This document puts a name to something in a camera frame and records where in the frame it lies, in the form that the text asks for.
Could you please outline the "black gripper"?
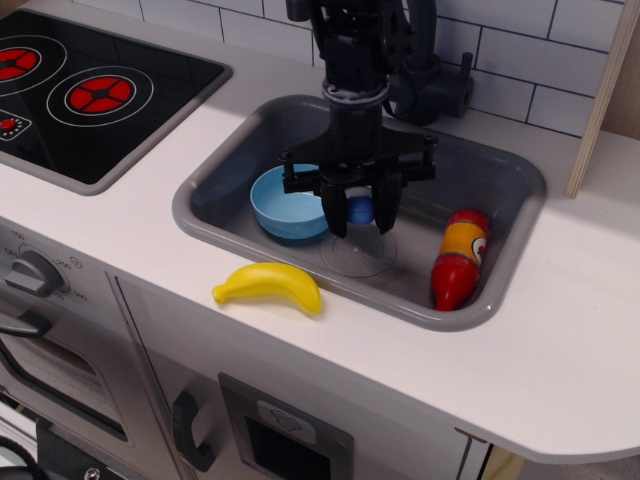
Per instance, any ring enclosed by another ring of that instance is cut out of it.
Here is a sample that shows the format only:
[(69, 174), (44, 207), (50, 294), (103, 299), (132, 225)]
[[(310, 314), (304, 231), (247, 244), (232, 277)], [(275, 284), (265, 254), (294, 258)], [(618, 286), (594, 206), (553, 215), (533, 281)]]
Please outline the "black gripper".
[(383, 125), (388, 91), (374, 93), (325, 89), (328, 129), (318, 137), (286, 147), (279, 155), (287, 193), (321, 195), (329, 230), (347, 234), (344, 188), (372, 187), (374, 220), (381, 234), (390, 231), (399, 209), (402, 188), (410, 181), (435, 177), (437, 139)]

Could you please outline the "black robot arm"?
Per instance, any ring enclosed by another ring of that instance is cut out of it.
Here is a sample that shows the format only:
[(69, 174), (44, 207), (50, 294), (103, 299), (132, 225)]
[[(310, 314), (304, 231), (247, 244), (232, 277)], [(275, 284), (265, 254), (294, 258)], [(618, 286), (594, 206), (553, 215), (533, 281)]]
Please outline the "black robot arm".
[(310, 20), (325, 62), (328, 129), (284, 148), (283, 188), (321, 200), (329, 230), (347, 233), (347, 191), (367, 187), (380, 233), (395, 223), (402, 190), (435, 176), (435, 137), (383, 124), (390, 77), (411, 53), (413, 30), (398, 1), (290, 1), (293, 20)]

